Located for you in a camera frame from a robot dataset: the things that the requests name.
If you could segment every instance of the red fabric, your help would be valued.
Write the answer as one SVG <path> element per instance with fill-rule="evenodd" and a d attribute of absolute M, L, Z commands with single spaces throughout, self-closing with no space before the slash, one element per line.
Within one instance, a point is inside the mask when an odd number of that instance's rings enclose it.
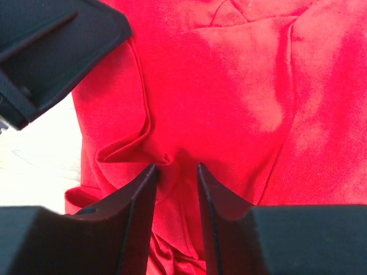
<path fill-rule="evenodd" d="M 367 203 L 367 1 L 106 0 L 134 30 L 73 92 L 67 212 L 161 172 L 148 274 L 204 274 L 196 165 L 261 205 Z"/>

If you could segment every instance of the red cloth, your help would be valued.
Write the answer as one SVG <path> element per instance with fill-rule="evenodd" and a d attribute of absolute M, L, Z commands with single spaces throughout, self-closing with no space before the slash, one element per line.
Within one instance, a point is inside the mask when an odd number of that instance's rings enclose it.
<path fill-rule="evenodd" d="M 254 204 L 367 203 L 367 1 L 105 2 L 134 36 L 73 92 L 68 213 L 157 163 L 148 274 L 204 274 L 199 162 Z"/>

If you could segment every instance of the textured black plastic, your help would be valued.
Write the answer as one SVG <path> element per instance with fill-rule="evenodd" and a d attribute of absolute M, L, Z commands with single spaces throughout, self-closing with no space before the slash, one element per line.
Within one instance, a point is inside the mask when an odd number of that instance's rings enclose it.
<path fill-rule="evenodd" d="M 76 215 L 0 207 L 0 274 L 145 275 L 157 167 Z"/>
<path fill-rule="evenodd" d="M 22 129 L 131 36 L 97 0 L 0 0 L 0 116 Z"/>
<path fill-rule="evenodd" d="M 208 275 L 367 274 L 367 206 L 252 206 L 201 164 Z"/>

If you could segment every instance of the red shirt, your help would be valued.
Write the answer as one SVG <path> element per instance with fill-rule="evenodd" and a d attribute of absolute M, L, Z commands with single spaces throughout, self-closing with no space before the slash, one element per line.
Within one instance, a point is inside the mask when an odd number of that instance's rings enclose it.
<path fill-rule="evenodd" d="M 73 92 L 68 213 L 157 163 L 147 273 L 205 274 L 199 162 L 256 205 L 367 203 L 367 1 L 105 2 L 134 36 Z"/>

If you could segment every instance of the white surface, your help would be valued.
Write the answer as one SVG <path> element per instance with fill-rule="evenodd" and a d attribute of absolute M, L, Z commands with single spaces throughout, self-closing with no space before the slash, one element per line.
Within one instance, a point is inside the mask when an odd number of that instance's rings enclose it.
<path fill-rule="evenodd" d="M 22 131 L 0 135 L 0 206 L 41 205 L 64 213 L 79 184 L 81 133 L 71 96 Z"/>

